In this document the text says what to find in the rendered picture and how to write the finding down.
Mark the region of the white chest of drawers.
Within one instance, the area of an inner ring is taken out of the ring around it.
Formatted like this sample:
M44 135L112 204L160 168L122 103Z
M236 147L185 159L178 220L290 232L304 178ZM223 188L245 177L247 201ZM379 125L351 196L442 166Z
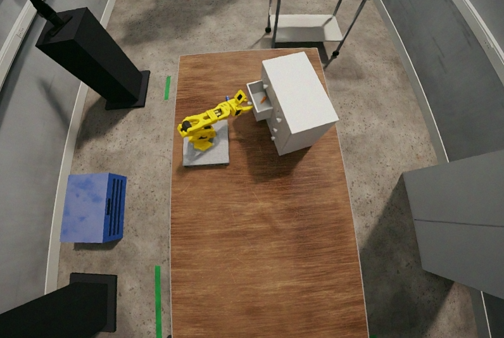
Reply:
M314 145L339 118L305 52L263 65L291 131L279 156Z

